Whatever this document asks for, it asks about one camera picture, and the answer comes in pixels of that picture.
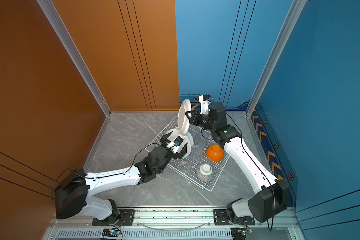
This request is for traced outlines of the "watermelon pattern white plate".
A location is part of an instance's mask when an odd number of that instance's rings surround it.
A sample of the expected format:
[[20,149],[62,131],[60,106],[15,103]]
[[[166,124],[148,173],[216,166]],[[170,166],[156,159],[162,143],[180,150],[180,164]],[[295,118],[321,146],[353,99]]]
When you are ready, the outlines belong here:
[[190,122],[187,116],[187,112],[192,110],[192,106],[191,106],[191,102],[189,99],[185,99],[180,108],[179,108],[179,112],[178,112],[178,128],[179,128],[179,133],[181,135],[186,135],[186,133],[188,132],[189,126],[190,126]]

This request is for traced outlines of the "green rimmed white plate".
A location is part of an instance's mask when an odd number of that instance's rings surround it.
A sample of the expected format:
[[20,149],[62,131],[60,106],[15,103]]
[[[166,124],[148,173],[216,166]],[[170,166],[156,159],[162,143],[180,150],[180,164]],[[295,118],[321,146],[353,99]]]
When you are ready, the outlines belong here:
[[166,134],[171,133],[171,135],[168,137],[168,139],[171,142],[174,142],[175,139],[180,136],[183,139],[183,142],[181,143],[178,153],[183,149],[184,146],[187,146],[186,154],[184,155],[184,158],[188,157],[192,151],[192,148],[194,146],[194,140],[190,133],[186,133],[185,135],[181,135],[178,128],[170,129],[166,132]]

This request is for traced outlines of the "white wire dish rack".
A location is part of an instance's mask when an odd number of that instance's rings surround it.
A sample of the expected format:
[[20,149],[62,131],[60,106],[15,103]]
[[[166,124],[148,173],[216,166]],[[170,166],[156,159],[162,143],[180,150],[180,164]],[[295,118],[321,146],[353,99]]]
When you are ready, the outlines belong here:
[[[230,156],[227,153],[224,153],[224,158],[220,162],[215,163],[210,161],[206,156],[206,151],[209,146],[215,144],[215,142],[212,140],[212,135],[208,131],[202,130],[200,127],[193,125],[190,126],[188,133],[192,135],[194,145],[198,144],[204,148],[203,155],[199,159],[193,158],[191,154],[188,157],[180,160],[173,159],[168,164],[168,168],[174,170],[179,175],[186,178],[188,181],[197,185],[201,189],[206,189],[207,191],[211,192],[215,187],[215,184],[217,183]],[[183,160],[188,161],[193,166],[192,172],[187,175],[182,174],[178,170],[178,166]],[[209,164],[212,166],[214,170],[214,178],[210,182],[202,182],[196,177],[196,168],[201,164]]]

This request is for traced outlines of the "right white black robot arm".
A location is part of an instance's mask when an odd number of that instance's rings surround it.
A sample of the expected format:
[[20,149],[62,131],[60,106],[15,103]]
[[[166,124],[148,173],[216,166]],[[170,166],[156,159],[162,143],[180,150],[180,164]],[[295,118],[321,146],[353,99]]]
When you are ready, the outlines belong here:
[[223,103],[202,102],[201,110],[193,110],[190,100],[182,102],[179,109],[179,126],[194,125],[210,131],[212,139],[237,163],[249,180],[255,195],[249,200],[238,199],[227,205],[228,219],[238,224],[245,217],[258,222],[272,221],[286,210],[290,201],[290,186],[279,180],[254,156],[245,144],[237,125],[229,125]]

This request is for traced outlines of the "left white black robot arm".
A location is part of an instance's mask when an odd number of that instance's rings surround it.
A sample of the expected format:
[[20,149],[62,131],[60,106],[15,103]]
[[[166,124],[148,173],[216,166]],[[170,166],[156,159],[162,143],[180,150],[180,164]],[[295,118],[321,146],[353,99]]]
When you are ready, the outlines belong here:
[[194,145],[190,134],[176,135],[170,131],[138,163],[125,169],[102,173],[86,173],[83,169],[71,171],[54,188],[56,218],[68,219],[76,215],[94,217],[101,222],[117,220],[119,210],[114,200],[102,200],[97,194],[125,186],[148,183],[164,172],[173,159],[189,155]]

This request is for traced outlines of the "white ribbed bowl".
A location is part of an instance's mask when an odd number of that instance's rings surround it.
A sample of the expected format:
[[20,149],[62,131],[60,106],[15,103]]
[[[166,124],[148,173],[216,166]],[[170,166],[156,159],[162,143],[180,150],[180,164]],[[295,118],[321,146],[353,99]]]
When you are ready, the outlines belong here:
[[202,182],[210,182],[214,178],[214,170],[209,164],[201,164],[196,168],[196,177]]

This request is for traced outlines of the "orange bowl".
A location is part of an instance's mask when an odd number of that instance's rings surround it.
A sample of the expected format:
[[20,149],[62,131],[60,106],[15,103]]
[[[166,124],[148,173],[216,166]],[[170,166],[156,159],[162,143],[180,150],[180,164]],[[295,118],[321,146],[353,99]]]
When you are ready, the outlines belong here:
[[219,145],[211,145],[206,151],[207,158],[212,162],[220,162],[224,158],[224,150]]

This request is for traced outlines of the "left green circuit board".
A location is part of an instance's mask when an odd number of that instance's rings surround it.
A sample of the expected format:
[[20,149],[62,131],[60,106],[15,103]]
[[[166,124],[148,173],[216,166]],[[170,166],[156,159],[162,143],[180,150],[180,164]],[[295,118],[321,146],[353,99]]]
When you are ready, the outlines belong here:
[[102,239],[105,240],[122,240],[123,234],[116,228],[104,228]]

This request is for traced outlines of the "green circuit board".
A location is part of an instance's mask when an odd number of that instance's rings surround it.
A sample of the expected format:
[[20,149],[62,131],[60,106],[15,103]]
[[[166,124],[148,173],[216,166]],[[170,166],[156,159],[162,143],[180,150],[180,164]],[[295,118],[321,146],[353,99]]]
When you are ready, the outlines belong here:
[[123,234],[116,228],[104,228],[102,239],[105,240],[122,240]]
[[233,240],[245,240],[253,230],[250,228],[231,228],[231,237]]

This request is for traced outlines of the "right green circuit board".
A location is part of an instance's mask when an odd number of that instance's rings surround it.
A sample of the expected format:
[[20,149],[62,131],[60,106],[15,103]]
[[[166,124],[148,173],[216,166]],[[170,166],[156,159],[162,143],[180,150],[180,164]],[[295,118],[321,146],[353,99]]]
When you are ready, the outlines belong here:
[[231,237],[233,240],[245,240],[253,230],[250,228],[231,228]]

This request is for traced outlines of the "aluminium front rail frame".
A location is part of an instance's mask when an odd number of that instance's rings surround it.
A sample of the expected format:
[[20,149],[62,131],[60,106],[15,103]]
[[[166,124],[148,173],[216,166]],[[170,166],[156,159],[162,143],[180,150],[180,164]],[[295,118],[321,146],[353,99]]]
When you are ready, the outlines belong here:
[[105,240],[104,228],[116,228],[122,240],[232,240],[231,228],[253,230],[246,240],[303,240],[305,236],[291,209],[272,221],[254,226],[216,226],[214,209],[219,207],[125,207],[135,210],[131,226],[93,226],[93,217],[75,216],[65,220],[53,217],[44,240]]

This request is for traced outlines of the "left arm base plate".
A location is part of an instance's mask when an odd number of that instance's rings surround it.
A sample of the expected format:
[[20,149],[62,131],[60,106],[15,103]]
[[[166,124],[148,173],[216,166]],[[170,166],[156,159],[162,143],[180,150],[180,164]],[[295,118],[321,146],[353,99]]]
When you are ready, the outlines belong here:
[[131,226],[134,221],[135,210],[133,209],[121,209],[115,214],[111,214],[104,220],[98,220],[94,218],[92,221],[93,226]]

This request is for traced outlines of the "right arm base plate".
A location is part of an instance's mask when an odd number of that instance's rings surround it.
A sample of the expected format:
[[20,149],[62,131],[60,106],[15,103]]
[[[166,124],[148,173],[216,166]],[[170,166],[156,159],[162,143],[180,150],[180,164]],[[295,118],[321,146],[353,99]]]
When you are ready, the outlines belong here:
[[255,219],[252,216],[237,217],[230,209],[214,209],[214,221],[216,226],[246,225],[254,226]]

